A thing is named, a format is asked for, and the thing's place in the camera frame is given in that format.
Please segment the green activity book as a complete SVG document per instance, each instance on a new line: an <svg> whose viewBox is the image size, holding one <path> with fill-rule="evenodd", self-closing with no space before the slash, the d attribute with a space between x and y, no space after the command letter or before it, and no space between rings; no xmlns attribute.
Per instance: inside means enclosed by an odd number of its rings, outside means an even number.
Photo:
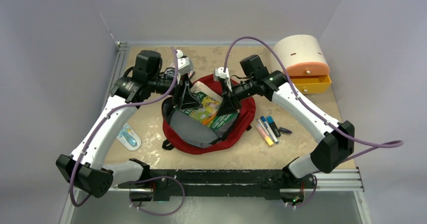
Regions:
<svg viewBox="0 0 427 224"><path fill-rule="evenodd" d="M236 118L238 118L237 112L221 116L218 115L223 99L206 84L196 82L190 90L193 96L201 103L201 107L199 108L180 109L182 113L190 118L209 127L213 131L219 131L227 124L233 124Z"/></svg>

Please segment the red student backpack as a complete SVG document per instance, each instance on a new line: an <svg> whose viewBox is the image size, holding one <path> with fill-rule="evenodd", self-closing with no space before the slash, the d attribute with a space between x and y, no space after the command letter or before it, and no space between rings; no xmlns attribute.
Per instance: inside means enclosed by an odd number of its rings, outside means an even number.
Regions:
<svg viewBox="0 0 427 224"><path fill-rule="evenodd" d="M241 105L240 112L231 118L230 123L226 123L219 130L213 130L175 109L172 98L165 99L162 102L162 117L166 140L163 141L162 148L176 148L192 155L231 148L245 131L251 129L251 122L256 113L252 97L243 100Z"/></svg>

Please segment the floral dark cover book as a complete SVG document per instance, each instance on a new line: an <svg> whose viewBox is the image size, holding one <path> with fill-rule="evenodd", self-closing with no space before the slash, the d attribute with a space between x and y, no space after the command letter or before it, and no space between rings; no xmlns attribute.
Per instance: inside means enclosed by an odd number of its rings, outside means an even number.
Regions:
<svg viewBox="0 0 427 224"><path fill-rule="evenodd" d="M175 63L172 62L165 70L164 70L164 74L169 77L169 78L173 78L174 74L175 74ZM192 70L188 73L189 78L191 79L193 76L195 75L195 71Z"/></svg>

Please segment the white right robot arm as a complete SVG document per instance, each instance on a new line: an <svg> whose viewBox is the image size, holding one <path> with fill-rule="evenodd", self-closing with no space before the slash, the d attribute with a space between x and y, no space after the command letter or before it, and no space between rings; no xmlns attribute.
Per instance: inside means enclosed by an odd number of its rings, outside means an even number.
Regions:
<svg viewBox="0 0 427 224"><path fill-rule="evenodd" d="M264 96L291 113L318 144L310 154L292 160L283 168L282 179L287 186L297 186L309 174L330 173L353 153L353 124L341 123L323 112L300 94L283 72L269 72L258 55L244 58L240 65L248 79L237 85L231 83L226 67L214 70L213 79L221 83L223 98L218 115L239 111L244 99Z"/></svg>

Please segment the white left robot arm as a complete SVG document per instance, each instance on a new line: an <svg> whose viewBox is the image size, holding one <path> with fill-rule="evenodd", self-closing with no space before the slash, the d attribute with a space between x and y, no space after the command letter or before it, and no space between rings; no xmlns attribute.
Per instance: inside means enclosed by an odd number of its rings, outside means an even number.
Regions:
<svg viewBox="0 0 427 224"><path fill-rule="evenodd" d="M154 103L152 93L160 94L158 101L170 95L180 108L198 107L201 103L191 96L189 72L194 69L191 59L182 51L173 49L175 72L168 78L161 71L160 53L143 50L135 65L128 68L113 85L104 110L83 141L69 155L60 155L56 166L69 183L70 198L78 188L89 196L99 198L111 186L131 182L137 188L150 183L148 165L130 159L107 165L105 159L123 126L141 105Z"/></svg>

